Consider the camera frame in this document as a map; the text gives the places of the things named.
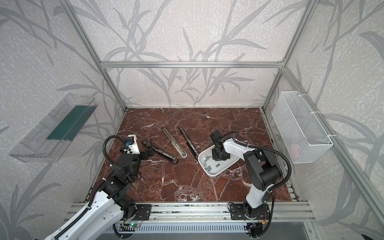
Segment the black stapler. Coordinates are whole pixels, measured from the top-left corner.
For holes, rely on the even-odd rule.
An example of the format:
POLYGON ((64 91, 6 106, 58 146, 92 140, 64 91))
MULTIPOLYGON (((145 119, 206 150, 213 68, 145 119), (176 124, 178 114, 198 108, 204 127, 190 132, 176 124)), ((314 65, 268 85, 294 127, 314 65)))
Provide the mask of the black stapler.
POLYGON ((189 136, 187 135, 186 131, 183 129, 182 126, 179 126, 179 130, 180 130, 181 134, 184 136, 184 138, 186 139, 187 146, 190 149, 191 153, 193 154, 194 159, 196 161, 198 161, 198 157, 199 157, 200 152, 197 150, 194 143, 191 141, 191 139, 189 138, 189 136))
POLYGON ((150 142, 146 142, 146 141, 142 141, 142 144, 144 146, 146 146, 148 149, 150 149, 152 152, 156 152, 159 156, 161 156, 162 158, 168 160, 169 162, 171 162, 172 164, 176 165, 179 163, 179 160, 171 155, 170 153, 166 152, 166 151, 163 151, 161 149, 159 149, 158 147, 152 145, 152 141, 150 140, 150 142))

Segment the beige stapler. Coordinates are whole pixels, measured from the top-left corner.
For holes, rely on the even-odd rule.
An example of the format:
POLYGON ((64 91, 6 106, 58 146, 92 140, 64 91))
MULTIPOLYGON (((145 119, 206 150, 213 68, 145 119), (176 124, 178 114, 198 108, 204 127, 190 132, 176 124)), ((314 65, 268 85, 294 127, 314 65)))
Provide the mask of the beige stapler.
POLYGON ((166 135, 166 137, 171 141, 172 145, 181 155, 181 157, 185 159, 187 157, 186 151, 179 145, 176 139, 170 134, 170 132, 165 127, 162 127, 162 131, 166 135))

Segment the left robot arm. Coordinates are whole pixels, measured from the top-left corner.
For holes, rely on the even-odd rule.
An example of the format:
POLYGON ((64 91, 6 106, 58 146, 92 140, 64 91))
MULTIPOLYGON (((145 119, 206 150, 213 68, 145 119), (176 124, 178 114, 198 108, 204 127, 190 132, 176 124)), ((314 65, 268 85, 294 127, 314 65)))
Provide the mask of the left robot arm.
POLYGON ((132 183, 139 179, 141 162, 152 156, 151 148, 139 151, 138 154, 122 154, 112 165, 111 174, 90 197, 89 202, 46 239, 95 240, 121 219, 134 218, 138 213, 136 202, 126 193, 132 183))

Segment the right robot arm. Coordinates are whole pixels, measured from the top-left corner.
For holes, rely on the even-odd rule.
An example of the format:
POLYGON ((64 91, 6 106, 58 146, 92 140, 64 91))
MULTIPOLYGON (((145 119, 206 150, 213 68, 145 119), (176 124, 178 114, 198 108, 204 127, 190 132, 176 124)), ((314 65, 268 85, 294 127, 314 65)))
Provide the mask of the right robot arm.
POLYGON ((225 161, 230 157, 244 160, 252 186, 244 201, 245 212, 253 214, 267 202, 273 190, 284 185, 291 177, 292 165, 282 153, 265 147, 246 144, 214 130, 210 134, 214 143, 213 159, 225 161))

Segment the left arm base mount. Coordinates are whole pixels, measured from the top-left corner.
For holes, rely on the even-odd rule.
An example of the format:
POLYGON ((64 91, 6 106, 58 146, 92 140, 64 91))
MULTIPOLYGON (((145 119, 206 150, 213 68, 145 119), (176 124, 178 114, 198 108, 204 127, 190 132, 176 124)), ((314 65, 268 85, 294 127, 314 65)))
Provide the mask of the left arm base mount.
POLYGON ((124 211, 122 221, 148 221, 150 219, 152 205, 138 204, 124 211))

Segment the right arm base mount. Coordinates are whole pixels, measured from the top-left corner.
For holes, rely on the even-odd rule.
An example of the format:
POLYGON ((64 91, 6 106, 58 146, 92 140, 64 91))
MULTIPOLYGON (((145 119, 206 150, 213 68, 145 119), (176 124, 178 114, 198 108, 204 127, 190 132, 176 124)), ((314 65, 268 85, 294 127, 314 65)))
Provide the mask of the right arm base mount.
POLYGON ((248 204, 229 203, 228 209, 232 220, 266 221, 271 215, 268 204, 262 204, 253 209, 248 204))

